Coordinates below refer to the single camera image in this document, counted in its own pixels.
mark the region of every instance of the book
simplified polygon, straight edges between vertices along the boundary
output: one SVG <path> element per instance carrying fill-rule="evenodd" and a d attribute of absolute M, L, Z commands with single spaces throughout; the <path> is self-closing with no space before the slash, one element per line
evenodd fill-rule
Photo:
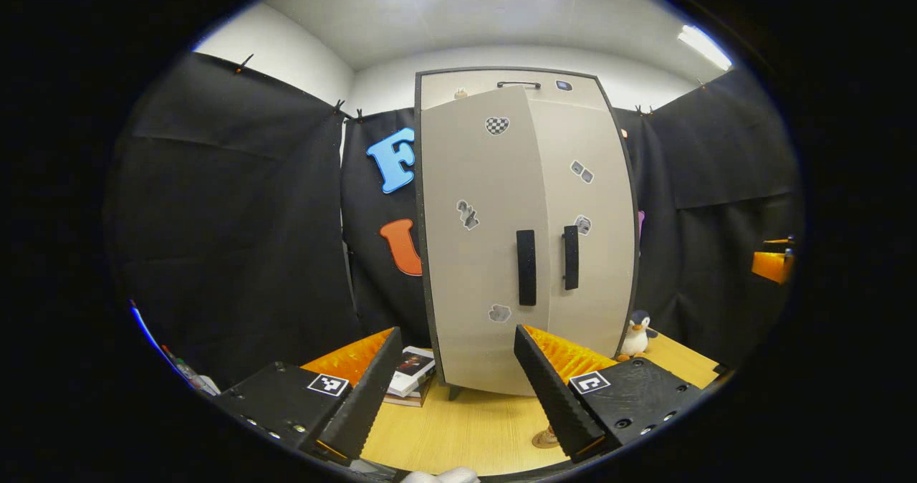
<path fill-rule="evenodd" d="M 436 362 L 432 352 L 417 347 L 404 347 L 402 359 L 392 375 L 392 383 L 389 384 L 386 397 L 407 397 L 410 392 L 416 391 L 421 379 L 432 374 L 434 366 Z"/>
<path fill-rule="evenodd" d="M 430 386 L 433 385 L 433 382 L 430 381 L 431 378 L 427 378 L 424 382 L 421 383 L 420 388 L 417 388 L 415 391 L 410 392 L 404 397 L 398 397 L 387 393 L 383 402 L 388 402 L 389 404 L 399 404 L 401 406 L 413 406 L 416 408 L 423 407 L 423 402 L 426 401 L 426 394 L 430 392 Z"/>

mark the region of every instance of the penguin toy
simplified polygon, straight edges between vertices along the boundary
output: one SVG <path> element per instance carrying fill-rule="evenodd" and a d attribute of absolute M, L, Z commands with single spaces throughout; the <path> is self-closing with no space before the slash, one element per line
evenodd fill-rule
<path fill-rule="evenodd" d="M 658 333 L 655 330 L 649 330 L 649 313 L 644 310 L 633 311 L 617 360 L 625 362 L 632 357 L 642 356 L 649 346 L 649 338 L 656 336 Z"/>

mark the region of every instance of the white cloth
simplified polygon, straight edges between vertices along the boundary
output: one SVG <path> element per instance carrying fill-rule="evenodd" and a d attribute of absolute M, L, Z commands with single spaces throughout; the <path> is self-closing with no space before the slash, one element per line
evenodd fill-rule
<path fill-rule="evenodd" d="M 438 477 L 415 471 L 407 474 L 402 483 L 481 483 L 481 480 L 478 479 L 478 473 L 468 467 L 455 467 L 439 474 Z"/>

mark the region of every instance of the checkered heart sticker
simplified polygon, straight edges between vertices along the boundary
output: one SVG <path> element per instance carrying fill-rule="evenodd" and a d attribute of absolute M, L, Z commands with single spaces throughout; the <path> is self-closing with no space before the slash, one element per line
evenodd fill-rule
<path fill-rule="evenodd" d="M 487 133 L 500 135 L 510 128 L 510 118 L 487 118 L 484 127 L 487 128 Z"/>

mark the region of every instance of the white cabinet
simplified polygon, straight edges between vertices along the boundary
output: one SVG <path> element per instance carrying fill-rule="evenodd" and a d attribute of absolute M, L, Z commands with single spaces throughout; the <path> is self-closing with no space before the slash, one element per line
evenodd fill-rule
<path fill-rule="evenodd" d="M 517 323 L 614 356 L 636 210 L 598 81 L 477 69 L 422 72 L 417 89 L 423 284 L 445 381 L 534 395 L 513 355 Z M 564 241 L 573 225 L 577 241 Z"/>

